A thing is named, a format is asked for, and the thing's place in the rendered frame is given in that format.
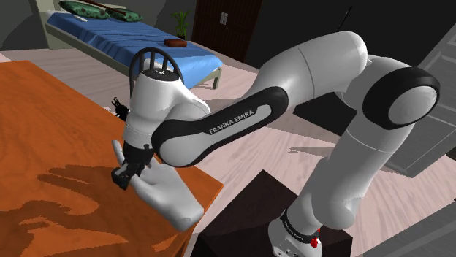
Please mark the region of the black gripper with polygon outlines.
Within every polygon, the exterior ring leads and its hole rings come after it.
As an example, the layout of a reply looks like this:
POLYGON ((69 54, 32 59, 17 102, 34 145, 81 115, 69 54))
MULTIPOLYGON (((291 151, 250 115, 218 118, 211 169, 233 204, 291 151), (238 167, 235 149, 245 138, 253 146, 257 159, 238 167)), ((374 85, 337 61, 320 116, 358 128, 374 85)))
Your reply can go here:
POLYGON ((124 156, 124 164, 111 171, 111 178, 119 188, 126 190, 133 176, 133 171, 130 169, 129 165, 134 164, 134 173, 140 177, 145 166, 151 161, 154 151, 148 144, 143 145, 142 148, 137 148, 130 145, 128 142, 124 142, 122 153, 124 156))

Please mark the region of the small black spiky object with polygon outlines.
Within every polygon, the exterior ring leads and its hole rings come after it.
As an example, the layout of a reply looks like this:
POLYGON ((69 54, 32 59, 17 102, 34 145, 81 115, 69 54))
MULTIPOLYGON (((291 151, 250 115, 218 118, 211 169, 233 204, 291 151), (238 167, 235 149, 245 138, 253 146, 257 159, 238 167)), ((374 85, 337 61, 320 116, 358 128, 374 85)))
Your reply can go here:
POLYGON ((126 121, 127 115, 129 114, 129 108, 124 104, 120 103, 116 97, 113 98, 111 103, 115 108, 115 116, 123 121, 126 121))

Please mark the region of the orange wooden table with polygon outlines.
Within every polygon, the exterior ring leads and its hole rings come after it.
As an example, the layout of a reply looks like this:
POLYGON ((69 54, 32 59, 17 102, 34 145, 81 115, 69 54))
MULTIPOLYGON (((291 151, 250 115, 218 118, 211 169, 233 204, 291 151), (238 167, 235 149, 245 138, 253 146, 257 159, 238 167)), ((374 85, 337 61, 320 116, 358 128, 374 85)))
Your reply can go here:
POLYGON ((0 63, 0 257, 183 257, 191 230, 111 180, 123 129, 32 62, 0 63))

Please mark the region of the black round-back chair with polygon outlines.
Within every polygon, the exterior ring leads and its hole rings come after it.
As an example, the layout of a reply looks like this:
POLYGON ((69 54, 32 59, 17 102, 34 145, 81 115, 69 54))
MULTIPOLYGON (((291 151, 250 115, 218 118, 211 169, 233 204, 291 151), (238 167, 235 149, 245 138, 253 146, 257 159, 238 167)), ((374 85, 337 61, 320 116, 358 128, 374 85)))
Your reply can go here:
POLYGON ((163 50, 156 47, 145 47, 139 50, 132 58, 129 66, 129 95, 132 96, 134 90, 134 81, 141 75, 158 81, 174 82, 180 80, 184 83, 183 75, 175 60, 163 50), (145 54, 150 53, 149 68, 146 69, 145 54), (158 53, 163 57, 161 67, 156 68, 155 54, 158 53))

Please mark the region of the dark robot stand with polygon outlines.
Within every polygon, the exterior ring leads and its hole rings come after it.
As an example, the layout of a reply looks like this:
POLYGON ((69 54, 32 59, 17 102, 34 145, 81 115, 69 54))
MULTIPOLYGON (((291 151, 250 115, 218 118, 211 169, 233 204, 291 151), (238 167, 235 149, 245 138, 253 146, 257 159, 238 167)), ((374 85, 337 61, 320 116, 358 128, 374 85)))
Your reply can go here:
POLYGON ((275 257, 268 224, 296 198, 262 170, 199 234, 191 257, 275 257))

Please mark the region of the bed with blue sheet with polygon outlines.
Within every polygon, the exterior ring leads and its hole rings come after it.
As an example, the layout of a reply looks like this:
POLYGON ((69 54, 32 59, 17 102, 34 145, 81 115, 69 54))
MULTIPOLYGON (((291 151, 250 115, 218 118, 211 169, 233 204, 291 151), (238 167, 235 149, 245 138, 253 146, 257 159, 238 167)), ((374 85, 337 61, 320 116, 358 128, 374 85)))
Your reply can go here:
POLYGON ((210 51, 190 42, 185 47, 166 46, 165 40, 176 37, 142 22, 78 18, 63 11, 58 2, 31 0, 37 6, 50 49, 75 48, 128 75, 135 53, 144 47, 157 47, 176 61, 187 88, 208 80, 214 80, 213 88, 219 85, 222 61, 210 51))

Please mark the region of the green potted plant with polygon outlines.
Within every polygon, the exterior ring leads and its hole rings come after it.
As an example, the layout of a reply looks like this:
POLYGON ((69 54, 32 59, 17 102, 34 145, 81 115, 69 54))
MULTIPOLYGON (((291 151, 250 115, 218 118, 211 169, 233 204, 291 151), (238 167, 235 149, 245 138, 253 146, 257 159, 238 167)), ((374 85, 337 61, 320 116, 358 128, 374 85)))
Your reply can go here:
POLYGON ((185 12, 180 11, 170 14, 170 16, 172 18, 175 18, 178 23, 175 27, 176 36, 183 40, 187 40, 186 28, 189 24, 186 22, 186 18, 188 16, 188 13, 189 11, 187 10, 185 12))

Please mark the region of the dark brown wooden door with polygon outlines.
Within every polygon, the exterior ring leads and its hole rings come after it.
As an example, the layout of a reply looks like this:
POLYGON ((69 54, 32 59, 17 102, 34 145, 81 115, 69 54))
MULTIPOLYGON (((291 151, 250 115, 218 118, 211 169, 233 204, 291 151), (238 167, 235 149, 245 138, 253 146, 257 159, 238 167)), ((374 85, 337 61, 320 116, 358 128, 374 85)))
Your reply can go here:
POLYGON ((197 0, 191 40, 243 62, 263 0, 197 0))

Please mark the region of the grey cabinet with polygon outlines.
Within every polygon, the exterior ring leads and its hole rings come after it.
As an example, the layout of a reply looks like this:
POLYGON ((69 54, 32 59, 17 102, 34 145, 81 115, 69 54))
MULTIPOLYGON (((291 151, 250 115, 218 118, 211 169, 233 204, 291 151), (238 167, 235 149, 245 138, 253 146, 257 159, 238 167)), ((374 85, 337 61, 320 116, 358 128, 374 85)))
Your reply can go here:
POLYGON ((419 64, 441 84, 432 112, 416 123, 386 167, 416 177, 456 147, 456 24, 419 64))

